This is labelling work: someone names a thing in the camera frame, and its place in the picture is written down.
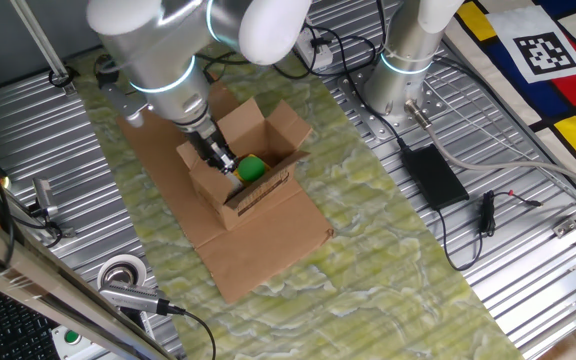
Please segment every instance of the metal pole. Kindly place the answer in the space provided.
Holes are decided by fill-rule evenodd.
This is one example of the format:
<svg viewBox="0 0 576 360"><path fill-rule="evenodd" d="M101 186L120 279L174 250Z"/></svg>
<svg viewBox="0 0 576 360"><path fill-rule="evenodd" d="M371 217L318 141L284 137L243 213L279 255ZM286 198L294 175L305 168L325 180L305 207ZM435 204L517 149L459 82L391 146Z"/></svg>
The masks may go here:
<svg viewBox="0 0 576 360"><path fill-rule="evenodd" d="M32 13L32 10L30 10L26 0L10 0L10 3L15 8L15 11L17 11L17 15L19 15L21 21L26 25L26 29L28 29L28 32L32 36L33 40L35 40L39 50L41 50L44 58L46 58L48 65L55 73L56 82L65 81L68 78L68 70L66 70L66 67L63 62L61 62L59 55L57 55L57 52L55 52L55 49L50 44L46 33L44 33L41 25L39 25L37 18ZM66 95L72 95L77 92L72 83L66 85L64 91L66 92Z"/></svg>
<svg viewBox="0 0 576 360"><path fill-rule="evenodd" d="M0 229L0 261L8 235ZM126 359L174 357L32 237L15 241L0 292Z"/></svg>

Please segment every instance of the colorful mat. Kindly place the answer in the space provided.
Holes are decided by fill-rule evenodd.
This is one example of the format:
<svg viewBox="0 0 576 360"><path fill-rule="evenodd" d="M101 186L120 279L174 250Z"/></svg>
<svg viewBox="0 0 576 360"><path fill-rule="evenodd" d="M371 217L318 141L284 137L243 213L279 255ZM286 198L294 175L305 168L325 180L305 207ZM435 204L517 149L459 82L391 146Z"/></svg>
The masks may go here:
<svg viewBox="0 0 576 360"><path fill-rule="evenodd" d="M469 0L447 35L551 152L576 171L576 75L528 83L486 17L535 5L576 51L576 0Z"/></svg>

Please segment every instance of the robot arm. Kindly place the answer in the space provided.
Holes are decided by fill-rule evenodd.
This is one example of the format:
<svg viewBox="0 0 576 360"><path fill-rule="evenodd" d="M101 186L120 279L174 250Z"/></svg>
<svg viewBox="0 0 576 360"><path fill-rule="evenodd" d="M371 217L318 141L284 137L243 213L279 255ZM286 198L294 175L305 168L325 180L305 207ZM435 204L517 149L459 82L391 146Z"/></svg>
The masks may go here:
<svg viewBox="0 0 576 360"><path fill-rule="evenodd" d="M385 51L364 88L365 99L394 122L408 117L408 100L423 100L422 86L444 31L463 0L405 0L390 20Z"/></svg>
<svg viewBox="0 0 576 360"><path fill-rule="evenodd" d="M236 156L212 120L209 85L194 54L219 41L254 64L273 64L296 42L311 0L176 4L171 10L162 0L91 0L87 18L149 109L174 122L202 159L227 173Z"/></svg>

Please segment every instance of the white cable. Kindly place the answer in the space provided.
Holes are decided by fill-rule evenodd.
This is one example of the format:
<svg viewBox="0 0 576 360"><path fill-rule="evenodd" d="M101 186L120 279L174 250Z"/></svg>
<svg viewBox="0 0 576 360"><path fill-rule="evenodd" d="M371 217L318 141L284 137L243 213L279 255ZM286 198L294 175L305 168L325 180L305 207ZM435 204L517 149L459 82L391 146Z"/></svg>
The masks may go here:
<svg viewBox="0 0 576 360"><path fill-rule="evenodd" d="M446 150L446 148L444 148L444 146L439 141L437 134L435 134L435 131L433 130L432 126L428 127L426 129L426 132L428 132L430 139L432 139L432 142L435 143L437 150L439 150L439 152L441 152L443 156L445 156L451 163L453 163L459 167L462 167L464 169L489 171L489 170L508 169L508 168L517 168L517 167L536 167L536 168L550 169L552 171L556 171L558 173L567 175L571 179L576 180L576 173L574 173L568 169L561 168L557 165L548 164L548 163L544 163L544 162L540 162L540 161L514 161L514 162L509 162L509 163L482 164L482 165L469 164L469 163L463 162L463 161L457 159L456 157L452 156L448 152L448 150Z"/></svg>
<svg viewBox="0 0 576 360"><path fill-rule="evenodd" d="M430 84L424 80L424 82L426 83L426 85L428 86L428 88L435 93L435 95L441 100L443 101L446 106L448 106L452 111L454 111L455 113L457 113L457 115L461 116L462 119L464 119L466 122L468 122L470 125L476 127L477 129L481 130L483 133L485 133L486 135L488 135L488 137L490 137L491 139L495 140L498 144L503 145L505 147L507 147L508 149L514 151L515 153L523 156L525 159L528 159L529 161L532 161L532 159L530 158L530 156L528 156L527 154L519 151L518 149L515 149L514 147L512 147L512 145L508 145L506 144L503 140L500 140L499 138L497 138L496 136L492 135L491 133L489 133L488 131L486 131L486 129L484 129L483 127L477 125L475 122L473 122L472 120L468 119L464 114L462 114L459 110L457 110L457 108L455 108L454 106L452 106L452 104L450 104L448 102L448 100L446 100L443 96L439 95L439 93L432 87L430 86ZM569 189L568 185L566 185L565 183L563 183L561 180L559 180L556 176L554 176L551 172L549 172L548 170L540 167L539 169L541 169L543 172L545 172L548 176L551 177L551 179L555 182L557 182L559 185L563 186L565 189Z"/></svg>

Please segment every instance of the metal grid surface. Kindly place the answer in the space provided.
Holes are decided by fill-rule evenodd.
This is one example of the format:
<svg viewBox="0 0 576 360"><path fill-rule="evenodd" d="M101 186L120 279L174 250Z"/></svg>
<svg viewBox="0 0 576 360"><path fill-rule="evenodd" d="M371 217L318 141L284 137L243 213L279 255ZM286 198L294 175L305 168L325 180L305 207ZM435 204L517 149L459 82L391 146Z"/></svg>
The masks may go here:
<svg viewBox="0 0 576 360"><path fill-rule="evenodd" d="M52 220L74 227L52 251L94 288L103 263L132 254L148 269L146 285L156 280L144 249L99 147L84 105L47 81L47 74L0 89L0 166L11 192L34 202L32 178L50 180L59 214ZM156 340L169 352L182 351L170 318L149 317Z"/></svg>
<svg viewBox="0 0 576 360"><path fill-rule="evenodd" d="M393 8L394 2L386 1L388 15ZM362 35L375 44L381 41L373 0L318 1L310 17L315 25L329 27L342 36ZM338 44L333 43L331 50L335 64L328 71L340 71ZM356 42L349 42L346 52L351 66L369 56ZM76 240L63 240L54 252L95 286L99 267L114 255L130 253L147 261L83 104L77 97L65 97L45 79L40 75L0 89L0 165L10 173L15 195L26 203L33 196L32 177L41 175L51 180L61 207L55 220L73 226L78 233ZM364 119L351 109L337 79L323 81L429 229L441 239L439 219L403 169L396 144L374 136ZM501 112L463 75L433 65L428 82L471 122L507 145L515 143L516 149L530 158L547 161L534 136ZM462 160L491 163L520 159L519 154L499 145L453 111L435 117L433 126L448 150ZM420 129L400 132L413 148L430 144ZM534 169L454 171L471 197L444 210L448 246L457 264L473 256L478 201L485 191L513 189L525 198L546 202L543 208L533 209L512 198L498 198L497 232L485 239L481 260L464 272L501 329L521 349L576 309L576 246L572 245L576 239L559 240L550 230L576 211L571 205L576 199ZM147 284L155 284L150 268ZM151 323L166 349L181 347L168 319L153 316ZM524 356L534 357L575 327L576 319L572 319L569 326L524 351Z"/></svg>
<svg viewBox="0 0 576 360"><path fill-rule="evenodd" d="M389 16L395 2L386 1ZM340 36L361 35L373 43L381 42L381 27L373 0L316 2L311 8L313 24L330 28ZM349 41L344 45L349 66L369 58L365 45ZM339 46L331 45L335 62L326 71L343 70ZM323 78L339 105L346 112L366 144L379 158L384 168L410 200L437 239L443 229L438 215L428 207L407 171L403 168L394 140L379 140L359 114L351 107L338 79ZM521 160L527 155L533 160L549 161L534 134L502 112L474 81L452 69L434 64L427 82L470 122L445 104L434 116L433 127L453 155L471 163L496 163ZM491 139L483 128L506 146ZM398 129L411 148L431 144L419 127ZM552 181L548 174L536 169L517 168L500 171L470 171L453 167L466 187L470 200L443 210L447 226L447 244L456 264L469 262L477 243L478 207L484 192L514 190L528 199L545 202L542 208L525 206L511 197L495 201L497 231L484 238L479 262L464 277L483 301L500 328L523 352L526 358L538 356L554 342L576 328L576 318L554 335L540 337L546 329L576 309L576 238L558 239L551 229L567 215L576 212L576 198L562 190L563 179ZM522 348L531 339L538 345Z"/></svg>

